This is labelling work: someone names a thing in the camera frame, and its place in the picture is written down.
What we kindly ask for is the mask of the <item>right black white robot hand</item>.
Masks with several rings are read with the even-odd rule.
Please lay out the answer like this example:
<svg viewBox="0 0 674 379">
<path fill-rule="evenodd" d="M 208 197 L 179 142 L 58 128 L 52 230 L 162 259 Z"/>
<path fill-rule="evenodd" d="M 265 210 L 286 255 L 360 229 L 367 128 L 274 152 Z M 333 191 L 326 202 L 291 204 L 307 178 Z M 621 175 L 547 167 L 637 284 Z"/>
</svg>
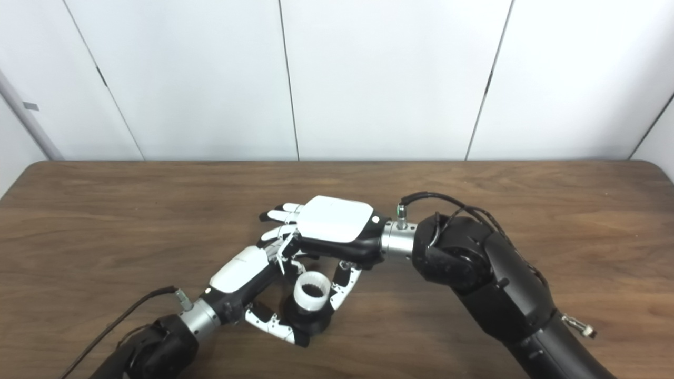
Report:
<svg viewBox="0 0 674 379">
<path fill-rule="evenodd" d="M 390 218 L 363 202 L 316 196 L 306 204 L 284 203 L 260 214 L 260 221 L 279 226 L 265 231 L 257 242 L 263 247 L 280 240 L 279 254 L 290 259 L 302 252 L 351 262 L 346 274 L 335 274 L 330 304 L 339 309 L 359 274 L 384 261 L 381 237 Z"/>
</svg>

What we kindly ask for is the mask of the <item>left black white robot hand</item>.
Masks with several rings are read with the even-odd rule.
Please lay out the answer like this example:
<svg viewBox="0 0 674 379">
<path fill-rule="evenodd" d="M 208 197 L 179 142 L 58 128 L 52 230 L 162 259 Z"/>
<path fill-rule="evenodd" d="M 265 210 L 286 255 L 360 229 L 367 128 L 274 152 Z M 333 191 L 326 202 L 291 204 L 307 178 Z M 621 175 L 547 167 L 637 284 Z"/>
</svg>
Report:
<svg viewBox="0 0 674 379">
<path fill-rule="evenodd" d="M 246 321 L 260 331 L 306 348 L 310 344 L 307 333 L 256 300 L 281 274 L 276 257 L 279 248 L 280 242 L 265 248 L 246 247 L 212 276 L 199 303 L 214 312 L 210 318 L 217 326 Z"/>
</svg>

